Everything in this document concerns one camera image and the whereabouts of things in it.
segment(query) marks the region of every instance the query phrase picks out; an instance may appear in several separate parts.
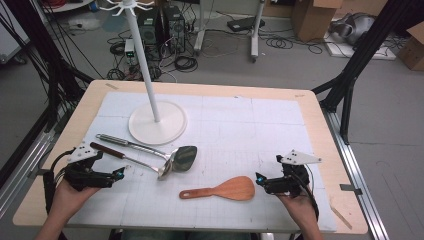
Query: white grid paper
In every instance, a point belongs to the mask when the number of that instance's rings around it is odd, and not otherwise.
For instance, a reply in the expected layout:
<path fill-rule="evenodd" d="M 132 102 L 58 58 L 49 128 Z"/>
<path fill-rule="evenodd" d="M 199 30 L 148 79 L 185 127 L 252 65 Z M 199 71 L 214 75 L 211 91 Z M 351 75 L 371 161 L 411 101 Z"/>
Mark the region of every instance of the white grid paper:
<path fill-rule="evenodd" d="M 297 102 L 161 94 L 156 94 L 156 99 L 181 106 L 188 125 L 177 140 L 154 148 L 171 152 L 179 146 L 197 146 L 192 168 L 185 173 L 171 172 L 164 181 L 158 181 L 157 173 L 151 169 L 104 154 L 93 169 L 112 172 L 125 166 L 125 177 L 112 188 L 94 195 L 71 219 L 71 224 L 256 232 L 298 229 L 282 203 L 256 184 L 255 196 L 249 201 L 217 196 L 188 200 L 178 197 L 182 190 L 215 187 L 236 176 L 245 175 L 255 181 L 255 172 L 268 178 L 281 177 L 282 167 L 276 162 L 276 155 L 285 155 L 292 149 L 313 154 Z M 108 93 L 84 140 L 95 141 L 147 164 L 162 166 L 165 161 L 157 156 L 95 137 L 107 134 L 137 142 L 128 130 L 129 117 L 145 103 L 148 103 L 147 94 Z M 320 209 L 320 229 L 335 231 L 318 167 L 310 165 L 310 169 Z"/>

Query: metal rail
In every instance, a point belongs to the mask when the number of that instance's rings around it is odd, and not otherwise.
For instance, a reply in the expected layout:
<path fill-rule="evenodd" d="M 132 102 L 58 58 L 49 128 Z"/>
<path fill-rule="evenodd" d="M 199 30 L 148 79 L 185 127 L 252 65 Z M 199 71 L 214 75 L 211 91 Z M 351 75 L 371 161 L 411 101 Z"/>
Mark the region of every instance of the metal rail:
<path fill-rule="evenodd" d="M 343 137 L 340 134 L 340 120 L 337 113 L 330 113 L 323 110 L 323 114 L 327 120 L 330 131 L 333 134 L 334 141 L 339 150 L 350 181 L 355 189 L 360 189 L 362 192 L 356 196 L 374 239 L 389 240 L 386 228 L 384 227 L 383 221 L 381 220 L 374 201 L 371 198 L 371 194 L 368 190 L 361 169 L 359 168 L 358 162 L 356 161 L 355 155 L 353 154 L 352 148 L 349 144 L 344 142 Z"/>

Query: spoon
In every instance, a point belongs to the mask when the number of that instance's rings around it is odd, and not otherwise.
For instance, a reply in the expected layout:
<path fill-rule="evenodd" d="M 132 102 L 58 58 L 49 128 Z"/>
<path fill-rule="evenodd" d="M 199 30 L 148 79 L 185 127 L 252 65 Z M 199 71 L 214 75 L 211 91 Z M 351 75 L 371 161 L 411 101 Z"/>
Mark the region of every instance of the spoon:
<path fill-rule="evenodd" d="M 220 196 L 237 201 L 250 200 L 255 196 L 255 187 L 250 178 L 238 176 L 231 178 L 214 188 L 198 188 L 183 190 L 179 196 L 181 199 Z"/>
<path fill-rule="evenodd" d="M 165 179 L 165 177 L 170 173 L 170 170 L 172 168 L 172 162 L 170 160 L 166 161 L 165 165 L 163 165 L 161 168 L 157 168 L 157 167 L 150 166 L 146 163 L 137 161 L 134 158 L 127 157 L 127 156 L 125 156 L 125 154 L 123 154 L 121 152 L 118 152 L 116 150 L 113 150 L 111 148 L 108 148 L 106 146 L 100 145 L 100 144 L 95 143 L 95 142 L 90 143 L 90 147 L 97 149 L 97 150 L 100 150 L 100 151 L 103 151 L 103 152 L 110 154 L 114 157 L 117 157 L 117 158 L 120 158 L 120 159 L 127 159 L 127 160 L 133 161 L 135 163 L 141 164 L 145 167 L 148 167 L 148 168 L 150 168 L 153 171 L 158 173 L 158 179 L 159 180 Z"/>

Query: human hand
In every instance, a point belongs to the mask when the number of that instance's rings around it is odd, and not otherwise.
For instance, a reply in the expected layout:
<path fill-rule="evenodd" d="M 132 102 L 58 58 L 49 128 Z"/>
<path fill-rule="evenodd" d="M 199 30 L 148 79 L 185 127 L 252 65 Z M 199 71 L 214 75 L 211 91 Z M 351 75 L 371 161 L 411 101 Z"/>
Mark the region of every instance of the human hand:
<path fill-rule="evenodd" d="M 291 197 L 280 194 L 277 197 L 287 208 L 294 222 L 299 226 L 304 239 L 323 239 L 318 228 L 315 210 L 308 196 Z"/>
<path fill-rule="evenodd" d="M 57 239 L 68 220 L 99 190 L 87 187 L 78 192 L 63 179 L 56 188 L 49 215 L 35 239 Z"/>
<path fill-rule="evenodd" d="M 100 188 L 86 187 L 79 192 L 63 179 L 56 188 L 50 214 L 70 219 L 99 190 Z"/>

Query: gray floor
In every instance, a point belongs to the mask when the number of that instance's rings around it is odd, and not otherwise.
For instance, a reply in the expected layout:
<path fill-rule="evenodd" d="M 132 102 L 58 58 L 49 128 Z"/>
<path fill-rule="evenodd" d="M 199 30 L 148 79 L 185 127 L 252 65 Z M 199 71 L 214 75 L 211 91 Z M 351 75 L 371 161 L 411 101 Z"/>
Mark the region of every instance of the gray floor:
<path fill-rule="evenodd" d="M 77 34 L 73 39 L 105 76 L 113 67 L 113 56 L 106 41 L 127 27 L 125 21 L 111 19 L 109 13 L 98 12 L 96 17 L 102 24 L 112 22 L 113 28 L 102 25 L 98 30 Z M 227 20 L 226 16 L 211 19 L 208 28 L 224 29 Z M 290 28 L 287 19 L 265 21 L 264 30 Z M 305 46 L 275 49 L 260 40 L 260 56 L 253 64 L 249 57 L 249 39 L 217 32 L 207 32 L 204 47 L 203 54 L 197 58 L 196 71 L 172 72 L 178 83 L 312 89 L 336 77 L 348 62 L 345 58 L 330 57 L 324 46 L 321 46 L 321 54 L 314 54 Z M 100 78 L 75 48 L 70 48 L 78 68 Z M 1 66 L 0 79 L 2 166 L 44 110 L 46 95 L 31 64 Z M 160 81 L 176 80 L 164 74 Z M 423 88 L 424 72 L 410 71 L 399 59 L 372 60 L 355 86 L 349 140 L 391 239 L 424 239 Z M 36 233 L 37 228 L 17 227 L 12 223 L 14 211 L 30 184 L 30 181 L 25 184 L 0 219 L 1 239 L 29 239 Z M 67 232 L 70 239 L 107 239 L 108 236 L 106 229 L 70 229 Z M 288 239 L 284 234 L 275 237 Z M 326 235 L 325 238 L 371 239 L 369 234 Z"/>

